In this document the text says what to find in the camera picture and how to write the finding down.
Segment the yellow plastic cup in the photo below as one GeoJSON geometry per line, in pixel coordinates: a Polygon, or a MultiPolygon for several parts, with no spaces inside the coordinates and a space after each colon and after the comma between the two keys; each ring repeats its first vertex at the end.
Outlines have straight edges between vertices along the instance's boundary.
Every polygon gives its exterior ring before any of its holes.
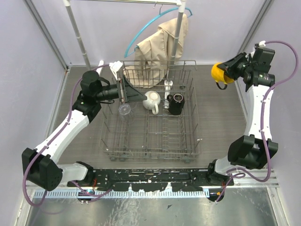
{"type": "Polygon", "coordinates": [[[216,63],[212,66],[211,76],[212,76],[213,80],[215,81],[218,89],[225,90],[228,87],[228,84],[233,83],[234,80],[232,78],[228,77],[225,74],[225,72],[218,67],[220,64],[221,63],[216,63]],[[219,82],[222,82],[224,84],[223,88],[219,85],[219,82]]]}

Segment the cream speckled ceramic mug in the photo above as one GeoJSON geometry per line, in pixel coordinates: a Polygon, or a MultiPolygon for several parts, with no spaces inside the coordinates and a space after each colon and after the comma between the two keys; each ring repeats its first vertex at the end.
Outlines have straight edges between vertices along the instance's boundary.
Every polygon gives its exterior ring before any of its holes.
{"type": "Polygon", "coordinates": [[[148,91],[145,93],[145,96],[147,99],[143,100],[144,108],[151,110],[154,115],[157,115],[159,113],[158,107],[161,101],[159,94],[155,91],[148,91]]]}

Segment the black mug cream inside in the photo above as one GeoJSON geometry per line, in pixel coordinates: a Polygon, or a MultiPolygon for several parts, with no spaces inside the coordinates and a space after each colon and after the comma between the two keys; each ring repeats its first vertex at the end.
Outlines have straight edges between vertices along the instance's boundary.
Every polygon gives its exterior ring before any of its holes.
{"type": "Polygon", "coordinates": [[[168,110],[172,115],[180,115],[184,107],[185,99],[180,93],[167,96],[168,110]]]}

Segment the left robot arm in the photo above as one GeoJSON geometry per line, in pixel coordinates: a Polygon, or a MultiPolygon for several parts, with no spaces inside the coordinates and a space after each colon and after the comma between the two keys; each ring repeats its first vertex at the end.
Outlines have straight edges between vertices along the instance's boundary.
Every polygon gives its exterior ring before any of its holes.
{"type": "Polygon", "coordinates": [[[96,71],[87,71],[78,82],[81,91],[66,119],[57,129],[35,149],[26,148],[22,153],[24,181],[53,191],[60,183],[78,181],[83,186],[94,182],[93,167],[83,162],[58,165],[60,157],[71,141],[100,112],[103,104],[123,103],[146,100],[146,96],[136,90],[125,76],[111,84],[96,71]]]}

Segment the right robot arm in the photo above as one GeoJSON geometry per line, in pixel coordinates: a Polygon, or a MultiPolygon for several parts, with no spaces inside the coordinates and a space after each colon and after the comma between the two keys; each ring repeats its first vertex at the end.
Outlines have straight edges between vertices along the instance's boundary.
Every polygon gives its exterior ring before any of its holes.
{"type": "Polygon", "coordinates": [[[275,75],[270,74],[275,51],[266,47],[264,41],[255,44],[254,51],[238,54],[229,61],[216,63],[211,76],[223,89],[238,78],[246,86],[249,101],[246,129],[243,136],[234,141],[226,157],[208,165],[207,182],[213,186],[229,179],[235,170],[260,170],[278,151],[278,143],[272,141],[269,128],[270,101],[275,75]]]}

